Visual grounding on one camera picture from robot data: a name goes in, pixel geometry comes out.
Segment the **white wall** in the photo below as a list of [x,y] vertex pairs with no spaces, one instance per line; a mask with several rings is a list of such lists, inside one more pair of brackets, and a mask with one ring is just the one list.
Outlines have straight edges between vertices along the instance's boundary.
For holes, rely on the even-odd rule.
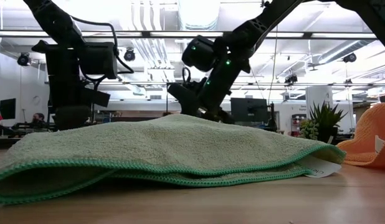
[[[343,130],[342,133],[349,133],[349,129],[352,127],[356,127],[355,122],[350,122],[349,119],[353,121],[353,106],[350,103],[338,103],[334,102],[334,105],[338,104],[338,111],[343,110],[344,114],[348,112],[348,114],[339,122],[338,124],[341,126],[340,129]],[[230,102],[224,102],[222,107],[226,111],[230,111]],[[151,111],[166,111],[166,102],[165,101],[110,101],[107,108],[103,108],[101,106],[96,106],[98,110],[151,110]],[[179,103],[169,103],[168,105],[169,111],[180,111]],[[274,104],[274,110],[278,111],[280,114],[280,127],[279,130],[285,131],[285,134],[291,131],[291,118],[293,114],[306,114],[306,102],[285,102],[279,103],[276,102]]]
[[24,122],[31,122],[34,113],[47,116],[47,101],[49,86],[44,84],[45,72],[34,67],[23,68],[15,59],[0,54],[0,100],[16,98],[16,118],[3,120],[4,126],[12,126]]

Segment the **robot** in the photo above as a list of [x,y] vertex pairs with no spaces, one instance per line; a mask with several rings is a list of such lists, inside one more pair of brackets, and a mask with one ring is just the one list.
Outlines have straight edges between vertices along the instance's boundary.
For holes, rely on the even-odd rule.
[[[92,43],[86,43],[82,39],[80,30],[66,12],[50,0],[24,0],[24,2],[29,6],[42,29],[58,43],[58,46],[54,48],[72,47],[75,49],[73,51],[75,55],[72,56],[82,62],[80,64],[82,71],[84,67],[86,72],[101,72],[103,74],[104,71],[100,70],[102,68],[92,66],[94,62],[90,63],[89,60],[92,59],[86,54],[86,51],[94,49],[96,46],[92,45]],[[179,101],[181,113],[212,121],[231,123],[230,115],[221,108],[223,99],[226,95],[231,94],[230,88],[238,74],[241,71],[250,72],[249,58],[259,48],[266,35],[303,2],[307,2],[307,0],[273,0],[271,3],[266,2],[264,10],[259,16],[244,22],[231,33],[216,38],[214,42],[200,35],[193,39],[183,52],[182,61],[189,67],[196,67],[203,72],[212,70],[212,72],[200,82],[172,83],[169,85],[168,92]],[[385,46],[385,0],[336,0],[335,2],[345,9],[357,12]],[[97,44],[106,50],[94,51],[96,57],[108,59],[113,58],[114,54],[116,55],[117,50],[112,50],[114,48],[113,44]],[[41,52],[45,52],[47,55],[51,47],[53,46],[45,44],[45,50],[41,50]],[[64,57],[58,60],[62,60],[61,64],[65,67],[71,63]],[[51,63],[53,62],[47,60],[49,68]],[[116,69],[113,68],[106,76],[116,78],[115,71]],[[50,80],[52,95],[54,95],[54,91],[57,91],[54,90],[56,82],[57,80],[54,80],[54,78]],[[68,81],[69,85],[75,85],[75,83],[77,83],[76,80]],[[77,91],[71,93],[70,90],[66,90],[64,92],[78,96],[76,98],[83,95]],[[98,98],[100,97],[92,95],[89,100],[72,102],[71,106],[87,105]],[[109,96],[106,98],[101,97],[103,99],[102,104],[107,98],[109,99]],[[69,102],[62,101],[56,107],[69,106]]]

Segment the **towel tag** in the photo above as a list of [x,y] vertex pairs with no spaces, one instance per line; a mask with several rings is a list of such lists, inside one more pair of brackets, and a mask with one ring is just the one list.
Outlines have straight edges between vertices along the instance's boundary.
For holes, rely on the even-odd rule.
[[341,165],[333,162],[317,159],[314,156],[306,156],[303,159],[297,161],[298,164],[310,169],[312,174],[305,174],[307,177],[322,178],[329,176],[341,169]]
[[375,135],[375,153],[378,154],[381,152],[381,149],[384,147],[385,141],[380,139],[379,136]]

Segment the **green leaves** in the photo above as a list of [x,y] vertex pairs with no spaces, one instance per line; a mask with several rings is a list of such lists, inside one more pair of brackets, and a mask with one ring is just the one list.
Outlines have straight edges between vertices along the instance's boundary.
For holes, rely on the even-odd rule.
[[313,108],[310,109],[310,117],[320,128],[339,127],[338,122],[342,120],[348,113],[343,114],[343,110],[336,112],[338,105],[334,108],[330,104],[323,102],[322,106],[316,106],[313,103]]

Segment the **plant pot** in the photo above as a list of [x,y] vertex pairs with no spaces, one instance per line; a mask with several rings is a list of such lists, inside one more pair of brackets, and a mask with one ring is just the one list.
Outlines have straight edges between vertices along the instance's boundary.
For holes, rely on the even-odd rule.
[[328,143],[328,140],[330,139],[331,136],[336,137],[338,134],[338,128],[337,127],[332,127],[332,128],[319,128],[318,129],[318,140]]

